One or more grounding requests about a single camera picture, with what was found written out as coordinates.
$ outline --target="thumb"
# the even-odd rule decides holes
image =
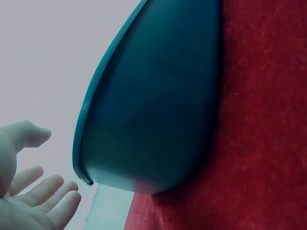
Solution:
[[[51,131],[29,121],[0,127],[0,197],[8,191],[16,173],[16,154],[24,147],[39,147],[51,137]]]

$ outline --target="finger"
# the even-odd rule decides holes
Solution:
[[[75,214],[81,201],[81,195],[70,191],[64,198],[47,213],[48,218],[57,230],[63,230]]]
[[[41,205],[64,184],[64,179],[60,175],[53,175],[43,180],[25,195],[18,195],[15,199],[26,203],[31,207]]]
[[[0,137],[11,143],[12,153],[17,154],[24,147],[39,147],[51,137],[51,131],[39,128],[29,121],[20,121],[0,127]]]
[[[70,191],[78,191],[78,185],[74,181],[68,181],[64,183],[61,188],[45,203],[39,206],[40,209],[43,209],[44,212],[48,213],[53,209],[63,197]]]
[[[27,188],[29,185],[33,184],[43,174],[44,174],[43,168],[38,165],[22,170],[21,172],[17,173],[14,176],[8,191],[10,196],[15,196],[19,194],[22,190]]]
[[[28,121],[0,126],[0,197],[8,192],[16,173],[16,154],[24,147],[39,147],[50,136],[50,130]]]

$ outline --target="red fabric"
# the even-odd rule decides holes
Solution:
[[[307,229],[307,0],[224,0],[213,157],[161,195],[135,195],[125,230]]]

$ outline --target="felt surface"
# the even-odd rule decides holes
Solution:
[[[307,229],[307,1],[224,0],[224,75],[212,158],[125,230]]]

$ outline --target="hand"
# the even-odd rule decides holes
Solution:
[[[0,127],[0,229],[62,230],[77,210],[81,196],[75,182],[53,175],[25,195],[18,195],[43,175],[35,166],[16,173],[16,154],[39,147],[51,136],[47,129],[23,121]]]

